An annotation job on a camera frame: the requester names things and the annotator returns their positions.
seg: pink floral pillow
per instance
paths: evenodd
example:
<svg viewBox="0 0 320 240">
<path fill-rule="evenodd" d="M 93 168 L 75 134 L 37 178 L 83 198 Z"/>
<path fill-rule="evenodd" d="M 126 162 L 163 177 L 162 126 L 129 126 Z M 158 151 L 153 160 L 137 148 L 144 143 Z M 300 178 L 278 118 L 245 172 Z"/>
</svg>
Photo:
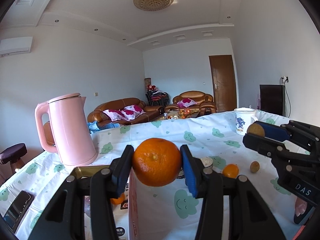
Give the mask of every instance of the pink floral pillow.
<svg viewBox="0 0 320 240">
<path fill-rule="evenodd" d="M 137 105 L 131 105 L 126 106 L 123 110 L 121 110 L 121 113 L 124 115 L 127 121 L 130 121 L 137 118 L 139 115 L 144 114 L 145 111 L 143 111 L 142 108 Z"/>
<path fill-rule="evenodd" d="M 110 117 L 112 122 L 117 120 L 126 120 L 126 118 L 124 117 L 124 114 L 121 113 L 119 110 L 107 109 L 103 112 Z"/>
<path fill-rule="evenodd" d="M 183 100 L 179 101 L 177 103 L 177 105 L 182 108 L 182 107 L 189 107 L 189 106 L 193 106 L 193 105 L 196 105 L 197 102 L 193 101 L 192 99 L 190 98 L 184 98 Z"/>
</svg>

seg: pink electric kettle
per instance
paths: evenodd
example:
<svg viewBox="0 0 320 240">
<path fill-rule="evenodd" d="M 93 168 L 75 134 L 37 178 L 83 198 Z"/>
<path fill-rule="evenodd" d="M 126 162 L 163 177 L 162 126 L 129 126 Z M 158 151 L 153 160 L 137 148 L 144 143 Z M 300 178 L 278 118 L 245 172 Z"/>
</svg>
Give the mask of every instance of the pink electric kettle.
<svg viewBox="0 0 320 240">
<path fill-rule="evenodd" d="M 65 165 L 88 165 L 97 158 L 84 115 L 85 99 L 79 93 L 68 94 L 38 104 L 35 110 L 42 148 L 58 153 Z M 42 115 L 46 113 L 49 115 L 55 146 L 50 146 L 44 136 Z"/>
</svg>

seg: white mug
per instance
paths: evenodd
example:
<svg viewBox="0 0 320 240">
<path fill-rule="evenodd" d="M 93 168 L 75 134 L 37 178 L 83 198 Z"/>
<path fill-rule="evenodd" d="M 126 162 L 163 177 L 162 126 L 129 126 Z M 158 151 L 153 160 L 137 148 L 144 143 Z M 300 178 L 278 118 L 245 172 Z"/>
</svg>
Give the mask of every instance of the white mug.
<svg viewBox="0 0 320 240">
<path fill-rule="evenodd" d="M 248 127 L 255 121 L 258 121 L 258 118 L 256 117 L 256 112 L 257 110 L 246 107 L 235 109 L 237 134 L 245 135 Z"/>
</svg>

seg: stool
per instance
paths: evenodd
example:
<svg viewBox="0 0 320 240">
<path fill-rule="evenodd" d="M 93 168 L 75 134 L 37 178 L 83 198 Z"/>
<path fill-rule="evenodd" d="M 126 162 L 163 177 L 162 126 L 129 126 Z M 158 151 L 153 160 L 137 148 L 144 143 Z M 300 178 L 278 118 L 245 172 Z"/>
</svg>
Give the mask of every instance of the stool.
<svg viewBox="0 0 320 240">
<path fill-rule="evenodd" d="M 27 152 L 28 151 L 24 143 L 13 145 L 0 153 L 0 164 L 10 162 L 12 174 L 15 174 L 15 169 L 21 169 L 24 166 L 24 162 L 20 158 Z"/>
</svg>

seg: wall outlet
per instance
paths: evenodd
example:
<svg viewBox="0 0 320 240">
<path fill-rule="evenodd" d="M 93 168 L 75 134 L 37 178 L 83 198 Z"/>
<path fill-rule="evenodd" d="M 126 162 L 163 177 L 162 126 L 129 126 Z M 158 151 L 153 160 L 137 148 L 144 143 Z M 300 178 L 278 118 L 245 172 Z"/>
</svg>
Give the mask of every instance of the wall outlet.
<svg viewBox="0 0 320 240">
<path fill-rule="evenodd" d="M 289 78 L 287 76 L 282 76 L 281 80 L 282 80 L 282 84 L 289 83 Z"/>
</svg>

